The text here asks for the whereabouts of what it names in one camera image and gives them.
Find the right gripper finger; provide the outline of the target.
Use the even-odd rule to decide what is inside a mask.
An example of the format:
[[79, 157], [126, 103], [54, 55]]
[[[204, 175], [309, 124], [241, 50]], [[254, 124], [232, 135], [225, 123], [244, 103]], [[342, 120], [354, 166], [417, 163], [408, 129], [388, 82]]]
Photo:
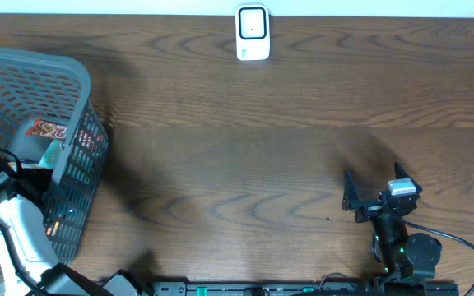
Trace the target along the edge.
[[395, 179], [410, 178], [416, 185], [416, 193], [422, 192], [422, 187], [414, 180], [414, 178], [403, 168], [399, 162], [394, 163]]
[[356, 185], [354, 184], [351, 172], [346, 171], [344, 174], [344, 193], [342, 204], [344, 206], [357, 206], [359, 202], [360, 198], [356, 191]]

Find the mint green wipes pack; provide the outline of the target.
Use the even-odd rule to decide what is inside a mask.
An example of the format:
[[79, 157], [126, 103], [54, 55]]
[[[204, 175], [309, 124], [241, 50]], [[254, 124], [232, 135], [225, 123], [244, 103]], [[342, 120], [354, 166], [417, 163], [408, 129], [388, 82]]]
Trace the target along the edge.
[[62, 141], [54, 139], [49, 144], [47, 150], [44, 152], [42, 158], [39, 161], [39, 167], [42, 169], [54, 169], [58, 161], [58, 158], [62, 151]]

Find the red brown snack wrapper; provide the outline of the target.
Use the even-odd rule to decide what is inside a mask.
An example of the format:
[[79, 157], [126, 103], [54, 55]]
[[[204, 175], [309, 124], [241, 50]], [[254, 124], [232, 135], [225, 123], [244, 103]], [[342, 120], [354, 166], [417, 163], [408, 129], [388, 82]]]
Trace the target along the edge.
[[27, 136], [39, 136], [50, 139], [65, 139], [66, 125], [36, 119], [26, 132]]

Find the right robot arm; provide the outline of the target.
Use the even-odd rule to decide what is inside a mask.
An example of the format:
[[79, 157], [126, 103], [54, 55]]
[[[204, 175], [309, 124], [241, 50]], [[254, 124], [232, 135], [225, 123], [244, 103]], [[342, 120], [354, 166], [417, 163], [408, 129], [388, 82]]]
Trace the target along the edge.
[[394, 164], [395, 178], [387, 182], [377, 198], [363, 201], [350, 172], [344, 174], [342, 209], [355, 212], [355, 222], [370, 222], [374, 242], [382, 257], [386, 274], [375, 277], [374, 285], [382, 291], [391, 284], [424, 285], [435, 278], [441, 257], [441, 243], [428, 234], [407, 232], [405, 215], [416, 208], [422, 187], [399, 164]]

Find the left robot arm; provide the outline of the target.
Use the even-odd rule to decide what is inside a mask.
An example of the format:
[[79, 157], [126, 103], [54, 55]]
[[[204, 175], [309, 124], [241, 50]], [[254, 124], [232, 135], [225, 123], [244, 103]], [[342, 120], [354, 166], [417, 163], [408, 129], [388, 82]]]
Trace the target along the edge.
[[13, 168], [1, 154], [15, 155], [0, 149], [0, 267], [5, 295], [151, 294], [126, 271], [99, 284], [63, 263], [47, 238], [36, 205], [42, 195], [23, 175], [21, 163]]

